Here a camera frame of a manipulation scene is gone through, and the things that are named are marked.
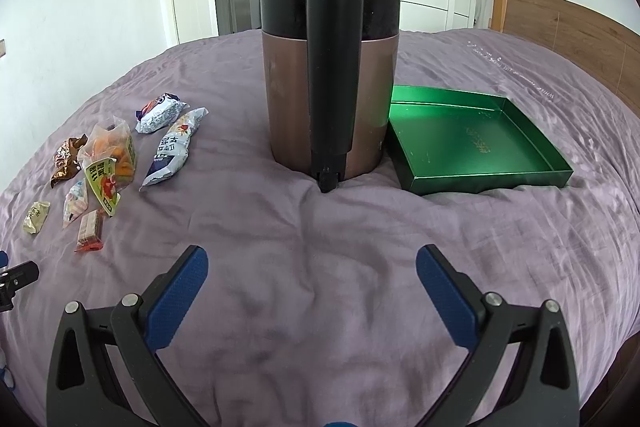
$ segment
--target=kettle body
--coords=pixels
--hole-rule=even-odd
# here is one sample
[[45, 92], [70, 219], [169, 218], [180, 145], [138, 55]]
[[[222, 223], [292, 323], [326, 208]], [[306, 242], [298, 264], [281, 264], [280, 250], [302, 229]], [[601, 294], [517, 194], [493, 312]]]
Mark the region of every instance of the kettle body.
[[260, 0], [271, 151], [323, 192], [382, 156], [400, 0]]

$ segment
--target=purple duvet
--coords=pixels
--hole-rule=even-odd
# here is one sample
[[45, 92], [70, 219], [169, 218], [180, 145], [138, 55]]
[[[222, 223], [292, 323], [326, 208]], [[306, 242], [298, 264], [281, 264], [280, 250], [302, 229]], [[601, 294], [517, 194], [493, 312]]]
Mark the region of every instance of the purple duvet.
[[[46, 423], [65, 303], [104, 307], [140, 293], [189, 244], [209, 253], [209, 276], [159, 356], [211, 425], [413, 426], [466, 353], [415, 274], [426, 243], [482, 291], [514, 304], [561, 303], [584, 402], [640, 329], [640, 120], [559, 55], [488, 30], [403, 33], [396, 83], [509, 97], [574, 167], [568, 186], [421, 198], [400, 190], [385, 156], [321, 194], [271, 156], [260, 33], [176, 46], [88, 100], [0, 196], [0, 248], [41, 273], [0, 315], [25, 410]], [[164, 131], [134, 133], [136, 179], [104, 224], [104, 249], [74, 253], [79, 220], [63, 230], [62, 206], [76, 180], [49, 187], [52, 154], [113, 115], [133, 128], [135, 110], [165, 91], [209, 110], [186, 165], [139, 192]], [[36, 237], [22, 231], [34, 200], [51, 202]], [[122, 361], [115, 366], [148, 417]]]

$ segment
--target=snack wrapper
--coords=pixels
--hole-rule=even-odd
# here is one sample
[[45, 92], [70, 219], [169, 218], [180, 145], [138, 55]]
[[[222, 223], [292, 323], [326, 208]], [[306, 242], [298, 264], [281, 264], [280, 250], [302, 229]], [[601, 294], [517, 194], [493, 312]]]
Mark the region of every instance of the snack wrapper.
[[71, 187], [71, 190], [69, 190], [66, 195], [62, 220], [63, 229], [66, 229], [69, 223], [78, 219], [89, 206], [89, 195], [86, 190], [86, 184], [86, 179], [81, 179]]
[[194, 109], [169, 127], [169, 131], [160, 140], [154, 161], [142, 182], [143, 187], [168, 179], [182, 168], [189, 156], [191, 136], [197, 131], [202, 117], [208, 113], [204, 107]]
[[47, 219], [50, 206], [51, 203], [49, 201], [35, 201], [22, 222], [23, 230], [29, 233], [38, 233], [44, 224], [44, 220]]
[[101, 208], [84, 214], [80, 220], [80, 230], [78, 231], [78, 244], [74, 251], [95, 251], [101, 250], [102, 243], [102, 222], [104, 211]]
[[78, 151], [78, 161], [89, 186], [110, 216], [120, 199], [117, 191], [129, 185], [136, 172], [129, 125], [120, 118], [113, 120], [114, 125], [108, 129], [96, 125], [86, 145]]
[[140, 111], [136, 111], [136, 131], [149, 134], [162, 129], [167, 125], [174, 123], [180, 112], [189, 107], [188, 104], [181, 102], [180, 98], [171, 93], [164, 93], [152, 100]]
[[129, 125], [120, 118], [113, 117], [114, 125], [103, 129], [94, 127], [84, 146], [78, 151], [78, 162], [86, 172], [89, 165], [98, 160], [113, 158], [118, 190], [133, 181], [136, 173], [136, 152]]
[[116, 180], [117, 164], [118, 162], [115, 158], [105, 158], [91, 163], [84, 170], [84, 175], [91, 190], [100, 201], [104, 211], [110, 216], [116, 213], [116, 207], [120, 201]]
[[51, 176], [51, 188], [58, 182], [72, 179], [81, 171], [78, 164], [78, 150], [86, 143], [86, 140], [86, 134], [83, 134], [79, 138], [67, 138], [58, 147], [53, 156], [53, 165], [55, 165], [56, 171]]

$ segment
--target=food packaging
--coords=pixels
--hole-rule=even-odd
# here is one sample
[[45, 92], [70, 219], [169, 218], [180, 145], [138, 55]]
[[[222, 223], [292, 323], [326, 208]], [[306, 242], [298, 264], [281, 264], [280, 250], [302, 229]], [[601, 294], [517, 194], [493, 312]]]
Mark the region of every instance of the food packaging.
[[189, 107], [180, 98], [168, 92], [147, 103], [142, 110], [136, 111], [136, 131], [149, 134], [174, 123], [180, 112]]
[[80, 220], [80, 230], [78, 231], [77, 252], [101, 250], [102, 243], [102, 222], [104, 211], [101, 208], [84, 214]]
[[89, 196], [86, 190], [87, 180], [81, 179], [76, 183], [66, 195], [65, 206], [63, 209], [62, 228], [66, 229], [67, 225], [78, 219], [89, 206]]
[[78, 151], [78, 161], [95, 196], [107, 214], [113, 216], [120, 200], [118, 190], [133, 181], [136, 152], [129, 125], [114, 117], [114, 125], [94, 127], [86, 145]]
[[49, 214], [49, 201], [35, 201], [22, 222], [22, 229], [29, 233], [38, 233]]
[[202, 117], [208, 113], [204, 107], [194, 109], [169, 127], [169, 131], [160, 140], [154, 161], [142, 182], [143, 187], [168, 179], [182, 168], [189, 156], [191, 136], [197, 131]]
[[86, 143], [86, 134], [79, 138], [67, 138], [66, 141], [58, 147], [53, 156], [53, 165], [55, 171], [51, 176], [51, 188], [58, 182], [72, 179], [81, 167], [78, 164], [78, 150]]

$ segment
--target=black kettle handle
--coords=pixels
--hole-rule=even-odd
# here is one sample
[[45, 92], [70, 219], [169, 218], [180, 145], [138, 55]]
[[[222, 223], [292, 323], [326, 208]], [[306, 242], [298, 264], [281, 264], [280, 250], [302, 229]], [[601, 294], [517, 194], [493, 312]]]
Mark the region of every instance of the black kettle handle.
[[363, 0], [306, 0], [311, 175], [322, 192], [343, 181], [360, 73]]

